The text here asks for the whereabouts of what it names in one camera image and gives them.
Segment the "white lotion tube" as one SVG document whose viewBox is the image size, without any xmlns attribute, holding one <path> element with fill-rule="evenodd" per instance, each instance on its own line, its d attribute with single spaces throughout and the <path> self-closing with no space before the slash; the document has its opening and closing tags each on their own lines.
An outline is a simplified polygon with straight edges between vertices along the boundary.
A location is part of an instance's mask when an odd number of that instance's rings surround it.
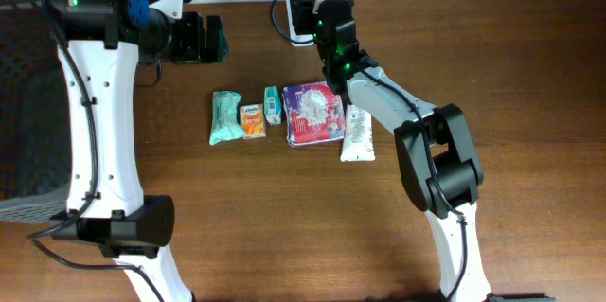
<svg viewBox="0 0 606 302">
<path fill-rule="evenodd" d="M 375 160 L 372 116 L 355 105 L 348 105 L 346 108 L 346 126 L 340 160 L 342 162 Z"/>
</svg>

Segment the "pink purple snack packet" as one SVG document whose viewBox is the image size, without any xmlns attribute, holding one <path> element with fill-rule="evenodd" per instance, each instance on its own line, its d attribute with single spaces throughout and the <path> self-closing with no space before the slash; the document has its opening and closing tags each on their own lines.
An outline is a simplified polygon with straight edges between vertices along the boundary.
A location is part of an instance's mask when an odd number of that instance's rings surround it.
<svg viewBox="0 0 606 302">
<path fill-rule="evenodd" d="M 284 87 L 287 142 L 292 147 L 339 141 L 345 135 L 345 110 L 325 81 Z"/>
</svg>

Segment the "teal tissue pack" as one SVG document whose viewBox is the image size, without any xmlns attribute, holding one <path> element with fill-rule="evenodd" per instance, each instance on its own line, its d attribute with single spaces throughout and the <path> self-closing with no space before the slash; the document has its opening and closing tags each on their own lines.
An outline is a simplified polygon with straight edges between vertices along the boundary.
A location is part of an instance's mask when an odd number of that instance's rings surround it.
<svg viewBox="0 0 606 302">
<path fill-rule="evenodd" d="M 264 90 L 264 115 L 270 125 L 280 125 L 281 100 L 276 86 L 266 87 Z"/>
</svg>

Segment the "light green wipes packet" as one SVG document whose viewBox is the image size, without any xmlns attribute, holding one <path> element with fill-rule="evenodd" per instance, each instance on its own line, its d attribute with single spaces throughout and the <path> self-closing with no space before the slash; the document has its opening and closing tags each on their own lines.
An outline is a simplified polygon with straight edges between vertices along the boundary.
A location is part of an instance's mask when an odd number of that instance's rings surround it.
<svg viewBox="0 0 606 302">
<path fill-rule="evenodd" d="M 233 91 L 216 91 L 212 98 L 212 123 L 209 144 L 241 139 L 245 131 L 238 121 L 241 95 Z"/>
</svg>

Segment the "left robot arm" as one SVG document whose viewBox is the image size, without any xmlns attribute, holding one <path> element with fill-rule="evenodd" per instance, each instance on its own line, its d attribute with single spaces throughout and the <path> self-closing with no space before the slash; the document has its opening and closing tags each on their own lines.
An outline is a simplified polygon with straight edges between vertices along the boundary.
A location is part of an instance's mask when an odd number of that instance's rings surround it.
<svg viewBox="0 0 606 302">
<path fill-rule="evenodd" d="M 139 64 L 218 63 L 227 54 L 217 15 L 191 0 L 45 0 L 67 86 L 72 178 L 45 234 L 96 246 L 143 301 L 191 301 L 169 243 L 175 207 L 148 195 L 134 153 Z"/>
</svg>

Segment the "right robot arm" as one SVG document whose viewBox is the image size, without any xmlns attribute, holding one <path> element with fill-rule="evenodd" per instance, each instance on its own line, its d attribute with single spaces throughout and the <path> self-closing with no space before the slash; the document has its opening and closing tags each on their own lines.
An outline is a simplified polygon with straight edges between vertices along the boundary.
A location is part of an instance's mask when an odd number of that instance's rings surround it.
<svg viewBox="0 0 606 302">
<path fill-rule="evenodd" d="M 403 188 L 430 223 L 441 300 L 490 300 L 476 232 L 484 170 L 461 109 L 427 103 L 391 80 L 359 46 L 351 1 L 287 2 L 295 31 L 317 46 L 330 90 L 393 134 Z"/>
</svg>

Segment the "orange tissue pack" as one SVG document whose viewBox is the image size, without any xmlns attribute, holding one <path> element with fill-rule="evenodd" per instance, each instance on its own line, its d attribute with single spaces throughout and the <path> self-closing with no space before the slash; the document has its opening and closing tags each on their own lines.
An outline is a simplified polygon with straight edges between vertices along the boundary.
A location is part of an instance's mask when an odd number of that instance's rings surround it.
<svg viewBox="0 0 606 302">
<path fill-rule="evenodd" d="M 240 107 L 240 125 L 244 130 L 244 139 L 266 136 L 263 104 L 250 104 Z"/>
</svg>

